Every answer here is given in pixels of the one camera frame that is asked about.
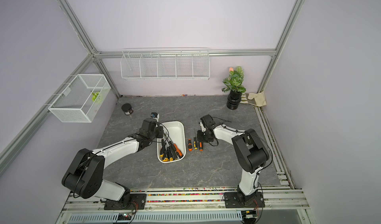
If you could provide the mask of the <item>small orange black screwdriver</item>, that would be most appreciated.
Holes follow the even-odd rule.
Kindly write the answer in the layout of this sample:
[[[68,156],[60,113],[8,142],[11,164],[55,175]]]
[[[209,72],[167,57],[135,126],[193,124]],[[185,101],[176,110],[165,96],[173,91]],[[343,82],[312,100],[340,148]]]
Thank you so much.
[[[197,139],[198,139],[198,148],[200,151],[203,151],[203,141],[202,141],[203,132],[199,130],[197,132]]]

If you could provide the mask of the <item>yellow black screwdriver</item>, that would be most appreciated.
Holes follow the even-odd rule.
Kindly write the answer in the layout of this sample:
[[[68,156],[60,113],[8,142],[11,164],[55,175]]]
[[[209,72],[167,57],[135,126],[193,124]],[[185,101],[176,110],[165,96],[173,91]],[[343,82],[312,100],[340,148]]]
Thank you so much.
[[[194,131],[194,136],[193,136],[193,148],[194,148],[195,150],[197,150],[197,149],[198,149],[198,145],[197,145],[196,131],[195,131],[195,129],[194,129],[193,131]]]

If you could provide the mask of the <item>white storage box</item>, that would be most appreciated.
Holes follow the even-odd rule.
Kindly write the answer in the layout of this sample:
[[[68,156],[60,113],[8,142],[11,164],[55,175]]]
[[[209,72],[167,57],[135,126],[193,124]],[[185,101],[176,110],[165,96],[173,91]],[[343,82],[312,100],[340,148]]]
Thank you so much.
[[[187,144],[185,138],[185,129],[184,125],[179,121],[166,122],[164,125],[164,137],[156,139],[156,149],[157,149],[157,158],[163,164],[169,164],[173,162],[182,161],[187,153]],[[173,156],[172,149],[170,148],[170,139],[177,145],[177,147],[181,150],[183,157],[181,159],[175,159]],[[167,162],[163,162],[160,157],[160,150],[162,145],[166,145],[168,158]]]

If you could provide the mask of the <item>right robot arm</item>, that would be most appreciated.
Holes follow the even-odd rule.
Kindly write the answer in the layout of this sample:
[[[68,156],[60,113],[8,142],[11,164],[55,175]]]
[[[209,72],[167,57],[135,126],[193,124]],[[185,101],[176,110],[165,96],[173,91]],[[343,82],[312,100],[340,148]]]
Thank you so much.
[[[258,176],[272,161],[272,154],[269,152],[266,142],[254,129],[231,128],[224,123],[215,122],[211,115],[203,116],[200,119],[200,128],[201,130],[197,132],[199,142],[225,141],[233,145],[242,168],[237,194],[244,202],[253,199],[258,193]]]

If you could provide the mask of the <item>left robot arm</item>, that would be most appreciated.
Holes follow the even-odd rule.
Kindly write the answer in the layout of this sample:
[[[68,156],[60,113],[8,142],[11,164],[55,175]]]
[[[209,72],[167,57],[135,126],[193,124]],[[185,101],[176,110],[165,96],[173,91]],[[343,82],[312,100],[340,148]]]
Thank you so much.
[[[104,169],[110,164],[137,153],[164,137],[164,126],[148,118],[137,133],[109,146],[77,152],[63,176],[62,185],[83,199],[99,197],[120,202],[129,195],[129,189],[104,179]]]

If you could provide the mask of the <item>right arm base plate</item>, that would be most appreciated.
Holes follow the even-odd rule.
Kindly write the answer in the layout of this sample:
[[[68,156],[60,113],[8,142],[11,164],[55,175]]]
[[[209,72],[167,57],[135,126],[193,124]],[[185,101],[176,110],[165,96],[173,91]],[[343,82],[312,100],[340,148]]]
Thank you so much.
[[[255,191],[251,195],[244,195],[242,192],[226,192],[222,196],[226,208],[264,208],[265,201],[263,193]]]

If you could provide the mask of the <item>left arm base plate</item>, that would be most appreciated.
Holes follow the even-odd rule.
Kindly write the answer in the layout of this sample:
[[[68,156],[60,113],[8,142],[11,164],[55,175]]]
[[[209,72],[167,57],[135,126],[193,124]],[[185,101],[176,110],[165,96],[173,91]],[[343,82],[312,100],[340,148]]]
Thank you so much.
[[[107,200],[104,210],[143,210],[146,204],[147,194],[129,193],[122,197],[120,201]]]

